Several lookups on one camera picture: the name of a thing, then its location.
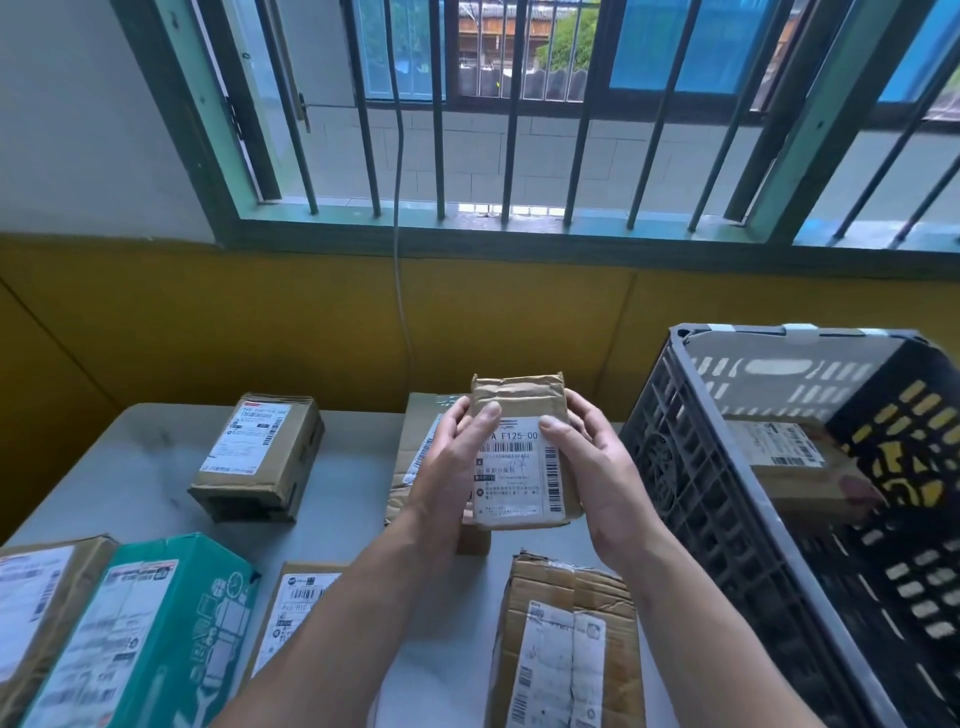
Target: yellow wall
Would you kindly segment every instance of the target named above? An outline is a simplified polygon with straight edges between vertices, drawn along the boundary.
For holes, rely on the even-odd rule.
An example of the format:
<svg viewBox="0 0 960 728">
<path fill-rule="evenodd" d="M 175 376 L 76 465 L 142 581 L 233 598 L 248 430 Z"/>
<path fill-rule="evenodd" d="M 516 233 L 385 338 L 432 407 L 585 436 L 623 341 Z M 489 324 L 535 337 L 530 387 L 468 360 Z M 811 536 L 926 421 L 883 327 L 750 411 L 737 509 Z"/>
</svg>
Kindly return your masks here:
<svg viewBox="0 0 960 728">
<path fill-rule="evenodd" d="M 402 276 L 409 383 L 389 259 L 0 241 L 0 277 L 120 406 L 232 404 L 262 390 L 311 394 L 325 409 L 402 411 L 409 389 L 464 390 L 474 372 L 563 370 L 623 419 L 667 328 L 682 322 L 920 328 L 960 352 L 950 305 L 960 284 L 663 271 L 634 280 L 616 268 L 459 260 L 405 260 Z M 0 461 L 14 494 L 0 511 L 2 541 L 118 409 L 2 289 L 0 327 Z"/>
</svg>

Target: plastic crate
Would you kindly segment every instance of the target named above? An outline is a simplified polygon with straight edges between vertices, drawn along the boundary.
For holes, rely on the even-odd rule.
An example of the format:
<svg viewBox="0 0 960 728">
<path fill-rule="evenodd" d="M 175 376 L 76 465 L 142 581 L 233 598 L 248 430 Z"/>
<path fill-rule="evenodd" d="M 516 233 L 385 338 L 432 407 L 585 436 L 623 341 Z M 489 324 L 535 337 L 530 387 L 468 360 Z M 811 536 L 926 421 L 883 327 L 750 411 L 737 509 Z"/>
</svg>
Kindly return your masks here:
<svg viewBox="0 0 960 728">
<path fill-rule="evenodd" d="M 660 515 L 831 728 L 957 726 L 960 373 L 912 331 L 670 330 L 621 439 Z M 723 422 L 814 417 L 887 498 L 794 538 Z"/>
</svg>

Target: white tile wall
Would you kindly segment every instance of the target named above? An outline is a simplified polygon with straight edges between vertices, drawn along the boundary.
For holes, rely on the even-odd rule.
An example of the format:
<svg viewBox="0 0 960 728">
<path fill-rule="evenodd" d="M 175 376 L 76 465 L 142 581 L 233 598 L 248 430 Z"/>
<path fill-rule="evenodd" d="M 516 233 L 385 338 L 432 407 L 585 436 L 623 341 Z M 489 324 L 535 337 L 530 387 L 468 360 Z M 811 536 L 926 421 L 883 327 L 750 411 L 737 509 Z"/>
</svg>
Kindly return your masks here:
<svg viewBox="0 0 960 728">
<path fill-rule="evenodd" d="M 393 196 L 396 173 L 396 116 L 371 109 L 371 137 L 380 196 Z M 312 133 L 304 134 L 317 194 L 370 197 L 363 145 L 355 109 L 312 108 Z M 435 200 L 433 117 L 431 111 L 403 112 L 404 161 L 401 195 Z M 520 117 L 517 120 L 514 202 L 563 206 L 566 201 L 576 119 Z M 594 120 L 577 193 L 577 207 L 625 209 L 634 196 L 652 124 Z M 723 139 L 722 127 L 667 125 L 663 130 L 641 209 L 690 212 L 696 206 Z M 759 129 L 741 129 L 734 138 L 707 205 L 721 214 L 753 150 Z M 499 203 L 506 165 L 507 117 L 484 113 L 444 113 L 446 198 L 450 202 Z M 890 148 L 892 133 L 862 133 L 814 209 L 816 217 L 842 217 Z M 937 177 L 960 153 L 960 137 L 922 134 L 864 210 L 864 219 L 907 217 Z M 296 180 L 291 184 L 296 188 Z M 930 210 L 926 220 L 960 222 L 960 178 Z"/>
</svg>

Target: paper label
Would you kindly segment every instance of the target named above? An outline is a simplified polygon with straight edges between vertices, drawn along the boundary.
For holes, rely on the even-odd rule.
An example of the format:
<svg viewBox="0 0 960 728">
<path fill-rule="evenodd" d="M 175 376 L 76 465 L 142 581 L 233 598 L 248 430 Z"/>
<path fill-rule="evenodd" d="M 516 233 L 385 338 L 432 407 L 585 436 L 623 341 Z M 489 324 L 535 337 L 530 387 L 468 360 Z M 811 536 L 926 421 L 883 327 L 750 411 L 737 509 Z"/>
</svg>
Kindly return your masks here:
<svg viewBox="0 0 960 728">
<path fill-rule="evenodd" d="M 135 562 L 107 571 L 23 728 L 103 728 L 110 723 L 177 563 Z"/>
<path fill-rule="evenodd" d="M 253 677 L 290 639 L 339 573 L 285 573 L 253 663 Z"/>
<path fill-rule="evenodd" d="M 477 453 L 473 517 L 477 523 L 562 522 L 563 483 L 557 449 L 540 436 L 539 417 L 500 421 Z"/>
<path fill-rule="evenodd" d="M 0 558 L 0 683 L 27 654 L 72 554 L 58 546 Z"/>
<path fill-rule="evenodd" d="M 433 421 L 429 431 L 426 433 L 426 437 L 423 438 L 423 442 L 420 443 L 420 449 L 417 450 L 417 456 L 414 457 L 414 461 L 410 463 L 410 467 L 407 468 L 407 474 L 403 476 L 404 485 L 412 484 L 417 478 L 417 473 L 420 472 L 420 466 L 423 465 L 423 458 L 426 457 L 426 453 L 430 451 L 430 446 L 433 445 L 433 436 L 437 432 L 437 425 L 440 424 L 440 419 L 442 416 L 442 414 L 437 415 L 437 418 Z"/>
<path fill-rule="evenodd" d="M 245 401 L 200 470 L 204 473 L 255 474 L 289 413 L 289 404 Z"/>
<path fill-rule="evenodd" d="M 751 465 L 823 468 L 827 463 L 804 429 L 794 423 L 727 420 L 727 426 Z"/>
<path fill-rule="evenodd" d="M 531 601 L 523 628 L 508 728 L 600 728 L 607 624 Z"/>
</svg>

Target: blue window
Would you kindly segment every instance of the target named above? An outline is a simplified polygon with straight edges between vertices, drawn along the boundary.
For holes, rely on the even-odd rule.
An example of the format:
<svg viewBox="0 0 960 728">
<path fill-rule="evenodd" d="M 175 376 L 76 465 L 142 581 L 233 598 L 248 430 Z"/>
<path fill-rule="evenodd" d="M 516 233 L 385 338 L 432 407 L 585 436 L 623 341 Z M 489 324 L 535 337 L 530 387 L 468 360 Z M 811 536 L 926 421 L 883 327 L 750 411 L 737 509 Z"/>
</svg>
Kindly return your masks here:
<svg viewBox="0 0 960 728">
<path fill-rule="evenodd" d="M 360 56 L 368 99 L 393 99 L 387 33 L 382 0 L 354 0 Z M 390 0 L 393 20 L 396 87 L 402 101 L 433 98 L 430 69 L 430 18 L 428 0 Z M 444 64 L 444 6 L 440 6 L 441 73 L 446 88 Z"/>
<path fill-rule="evenodd" d="M 773 0 L 704 0 L 677 90 L 736 93 Z M 666 86 L 689 0 L 627 0 L 610 85 Z"/>
<path fill-rule="evenodd" d="M 958 32 L 960 0 L 937 0 L 903 56 L 900 67 L 883 90 L 880 101 L 916 101 Z"/>
</svg>

